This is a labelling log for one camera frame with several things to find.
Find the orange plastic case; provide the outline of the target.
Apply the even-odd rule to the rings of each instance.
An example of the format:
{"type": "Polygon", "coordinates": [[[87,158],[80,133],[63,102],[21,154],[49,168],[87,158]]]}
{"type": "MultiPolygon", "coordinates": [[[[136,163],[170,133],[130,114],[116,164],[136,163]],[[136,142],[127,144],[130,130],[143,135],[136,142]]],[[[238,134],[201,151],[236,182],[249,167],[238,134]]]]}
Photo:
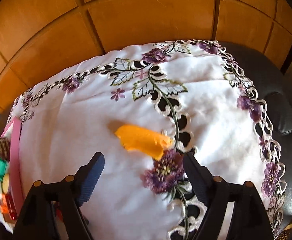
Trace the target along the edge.
{"type": "Polygon", "coordinates": [[[122,125],[115,131],[115,135],[127,151],[142,152],[156,161],[175,143],[171,137],[135,125],[122,125]]]}

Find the green ribbed plastic holder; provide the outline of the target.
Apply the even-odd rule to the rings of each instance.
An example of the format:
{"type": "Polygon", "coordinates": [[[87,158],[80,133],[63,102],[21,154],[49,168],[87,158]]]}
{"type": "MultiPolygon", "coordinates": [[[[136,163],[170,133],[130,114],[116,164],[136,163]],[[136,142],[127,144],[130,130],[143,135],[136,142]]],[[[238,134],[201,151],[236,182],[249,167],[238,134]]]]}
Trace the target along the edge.
{"type": "Polygon", "coordinates": [[[3,181],[3,178],[9,168],[9,162],[3,159],[0,159],[0,181],[3,181]]]}

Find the orange toy blocks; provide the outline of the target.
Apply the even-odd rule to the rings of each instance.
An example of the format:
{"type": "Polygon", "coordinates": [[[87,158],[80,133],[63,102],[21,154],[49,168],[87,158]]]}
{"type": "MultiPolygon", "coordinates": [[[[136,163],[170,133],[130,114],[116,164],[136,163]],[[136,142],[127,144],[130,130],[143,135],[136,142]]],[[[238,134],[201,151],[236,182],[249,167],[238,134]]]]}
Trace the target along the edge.
{"type": "Polygon", "coordinates": [[[9,208],[7,206],[7,202],[5,199],[5,194],[2,194],[2,198],[0,200],[0,211],[2,214],[7,214],[9,213],[9,208]]]}

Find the clear jar black lid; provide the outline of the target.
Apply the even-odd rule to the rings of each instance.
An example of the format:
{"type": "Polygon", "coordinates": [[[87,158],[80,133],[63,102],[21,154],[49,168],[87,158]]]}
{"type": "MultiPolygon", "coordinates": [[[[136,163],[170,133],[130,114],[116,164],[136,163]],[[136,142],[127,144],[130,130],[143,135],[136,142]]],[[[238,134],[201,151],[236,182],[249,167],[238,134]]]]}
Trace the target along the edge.
{"type": "Polygon", "coordinates": [[[10,161],[10,141],[5,137],[0,138],[0,159],[10,161]]]}

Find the pink white shallow box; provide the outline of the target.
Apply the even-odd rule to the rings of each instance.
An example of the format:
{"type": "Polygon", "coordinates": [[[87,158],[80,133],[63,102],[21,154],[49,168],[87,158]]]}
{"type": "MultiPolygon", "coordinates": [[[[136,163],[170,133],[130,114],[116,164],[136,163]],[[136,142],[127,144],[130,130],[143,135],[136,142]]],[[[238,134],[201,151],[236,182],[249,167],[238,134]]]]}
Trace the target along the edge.
{"type": "Polygon", "coordinates": [[[9,124],[6,125],[0,138],[7,138],[10,141],[10,161],[9,168],[6,173],[10,174],[10,191],[8,194],[13,198],[13,202],[19,215],[23,201],[24,195],[21,184],[21,177],[19,171],[19,140],[21,133],[21,120],[18,118],[13,118],[9,124]]]}

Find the white floral embroidered tablecloth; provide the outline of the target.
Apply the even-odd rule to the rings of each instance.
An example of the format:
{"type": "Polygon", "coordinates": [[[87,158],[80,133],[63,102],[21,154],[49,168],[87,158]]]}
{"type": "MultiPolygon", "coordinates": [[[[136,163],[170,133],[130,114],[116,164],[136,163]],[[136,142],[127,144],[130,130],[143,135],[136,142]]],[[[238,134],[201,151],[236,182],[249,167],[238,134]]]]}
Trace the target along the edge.
{"type": "Polygon", "coordinates": [[[232,222],[226,206],[218,239],[275,239],[283,219],[285,166],[267,103],[217,41],[129,46],[63,70],[17,97],[22,188],[57,183],[101,152],[105,165],[81,212],[94,239],[195,239],[207,213],[204,187],[183,157],[225,183],[254,183],[251,203],[232,222]]]}

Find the black leather chair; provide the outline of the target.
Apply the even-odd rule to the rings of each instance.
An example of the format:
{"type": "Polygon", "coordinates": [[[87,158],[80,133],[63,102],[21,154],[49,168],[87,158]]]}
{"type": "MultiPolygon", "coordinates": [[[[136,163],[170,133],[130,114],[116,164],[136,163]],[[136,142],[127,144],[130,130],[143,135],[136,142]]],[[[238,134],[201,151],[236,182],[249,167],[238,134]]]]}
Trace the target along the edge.
{"type": "Polygon", "coordinates": [[[285,224],[292,219],[292,85],[261,52],[245,46],[221,42],[253,81],[258,97],[267,103],[267,115],[273,124],[272,137],[281,145],[280,161],[285,164],[287,183],[283,205],[285,224]]]}

